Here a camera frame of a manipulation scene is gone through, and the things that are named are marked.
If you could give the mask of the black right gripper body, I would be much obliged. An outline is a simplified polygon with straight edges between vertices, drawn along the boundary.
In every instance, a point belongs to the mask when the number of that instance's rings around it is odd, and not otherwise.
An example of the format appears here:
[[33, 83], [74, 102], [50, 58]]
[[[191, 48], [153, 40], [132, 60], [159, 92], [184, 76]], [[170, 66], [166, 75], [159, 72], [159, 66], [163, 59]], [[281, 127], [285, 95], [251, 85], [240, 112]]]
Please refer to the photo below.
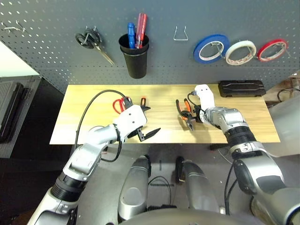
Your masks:
[[195, 121], [197, 123], [205, 123], [205, 117], [204, 117], [204, 114], [205, 114], [205, 111], [201, 108], [200, 105], [194, 105], [194, 109], [193, 109], [193, 112], [195, 113]]

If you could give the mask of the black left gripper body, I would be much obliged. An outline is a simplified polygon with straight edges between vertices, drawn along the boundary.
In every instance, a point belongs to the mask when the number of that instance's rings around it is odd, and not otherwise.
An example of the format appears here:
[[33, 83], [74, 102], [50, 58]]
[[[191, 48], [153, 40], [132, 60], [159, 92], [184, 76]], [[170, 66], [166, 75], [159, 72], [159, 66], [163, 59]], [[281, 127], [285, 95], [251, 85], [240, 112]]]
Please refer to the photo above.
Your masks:
[[132, 131], [127, 137], [132, 138], [132, 137], [137, 135], [140, 142], [143, 142], [145, 140], [145, 138], [144, 138], [144, 135], [142, 133], [142, 128], [143, 128], [143, 126], [137, 128], [136, 130]]

